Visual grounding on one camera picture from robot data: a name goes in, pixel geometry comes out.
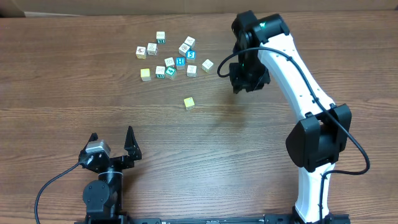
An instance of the black cable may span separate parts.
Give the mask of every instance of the black cable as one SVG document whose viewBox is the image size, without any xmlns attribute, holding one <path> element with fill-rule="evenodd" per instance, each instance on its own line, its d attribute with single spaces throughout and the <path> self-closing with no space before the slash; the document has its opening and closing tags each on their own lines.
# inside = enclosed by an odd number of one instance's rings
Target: black cable
<svg viewBox="0 0 398 224">
<path fill-rule="evenodd" d="M 43 185 L 43 187 L 40 189 L 39 193 L 37 194 L 36 197 L 36 201 L 35 201 L 35 219 L 36 219 L 36 224 L 40 224 L 40 220 L 39 220 L 39 215 L 37 214 L 37 206 L 39 205 L 39 198 L 40 195 L 43 193 L 44 189 L 49 186 L 52 182 L 56 181 L 58 178 L 62 177 L 63 175 L 69 173 L 70 171 L 72 171 L 74 168 L 78 167 L 80 165 L 80 162 L 76 163 L 75 165 L 73 165 L 73 167 L 67 169 L 66 171 L 64 171 L 63 173 L 59 174 L 58 176 L 52 178 L 51 180 L 49 180 L 47 183 L 45 183 L 45 185 Z"/>
<path fill-rule="evenodd" d="M 273 53 L 277 53 L 277 54 L 279 54 L 279 55 L 282 55 L 283 57 L 286 58 L 286 60 L 292 62 L 292 64 L 294 65 L 294 67 L 297 69 L 297 71 L 300 73 L 301 77 L 303 78 L 303 81 L 305 82 L 305 85 L 307 86 L 307 88 L 308 88 L 310 94 L 312 95 L 314 102 L 315 102 L 315 103 L 319 106 L 319 108 L 321 108 L 321 110 L 331 119 L 331 121 L 332 121 L 336 126 L 338 126 L 338 128 L 340 128 L 340 129 L 347 135 L 347 137 L 349 138 L 349 140 L 351 140 L 351 141 L 353 142 L 353 144 L 359 149 L 359 151 L 361 152 L 362 156 L 363 156 L 364 159 L 365 159 L 366 167 L 365 167 L 365 169 L 363 169 L 363 170 L 361 170 L 361 171 L 329 170 L 329 171 L 326 171 L 324 174 L 322 174 L 322 180 L 321 180 L 321 186 L 320 186 L 320 199 L 319 199 L 319 217 L 320 217 L 319 223 L 322 223 L 322 198 L 323 198 L 323 188 L 324 188 L 324 185 L 325 185 L 326 176 L 327 176 L 328 174 L 362 175 L 362 174 L 366 173 L 366 172 L 370 169 L 370 167 L 371 167 L 371 163 L 370 163 L 369 157 L 368 157 L 368 155 L 366 154 L 365 150 L 362 148 L 362 146 L 359 144 L 359 142 L 357 142 L 357 140 L 354 138 L 354 136 L 352 136 L 352 135 L 351 135 L 351 134 L 350 134 L 350 133 L 349 133 L 349 132 L 348 132 L 348 131 L 347 131 L 347 130 L 346 130 L 346 129 L 345 129 L 345 128 L 344 128 L 344 127 L 343 127 L 331 114 L 330 114 L 330 113 L 329 113 L 329 111 L 326 110 L 326 108 L 322 106 L 322 104 L 319 102 L 319 98 L 316 96 L 316 94 L 315 94 L 314 91 L 312 90 L 311 85 L 310 85 L 310 83 L 308 82 L 308 80 L 307 80 L 307 78 L 306 78 L 306 76 L 305 76 L 303 70 L 300 68 L 300 66 L 297 64 L 297 62 L 293 59 L 293 57 L 287 55 L 286 53 L 284 53 L 284 52 L 282 52 L 282 51 L 280 51 L 280 50 L 276 50 L 276 49 L 269 48 L 269 47 L 252 47 L 252 48 L 248 48 L 248 49 L 241 50 L 241 51 L 239 51 L 239 52 L 235 52 L 235 53 L 231 54 L 230 56 L 226 57 L 226 58 L 220 63 L 220 65 L 218 66 L 218 69 L 217 69 L 217 74 L 218 74 L 218 76 L 221 77 L 221 78 L 228 77 L 229 74 L 227 74 L 227 75 L 221 75 L 221 74 L 220 74 L 220 70 L 221 70 L 222 66 L 225 64 L 225 62 L 227 62 L 229 59 L 231 59 L 231 58 L 233 58 L 233 57 L 235 57 L 235 56 L 237 56 L 237 55 L 240 55 L 240 54 L 246 53 L 246 52 L 248 52 L 248 51 L 252 51 L 252 50 L 267 50 L 267 51 L 270 51 L 270 52 L 273 52 Z"/>
</svg>

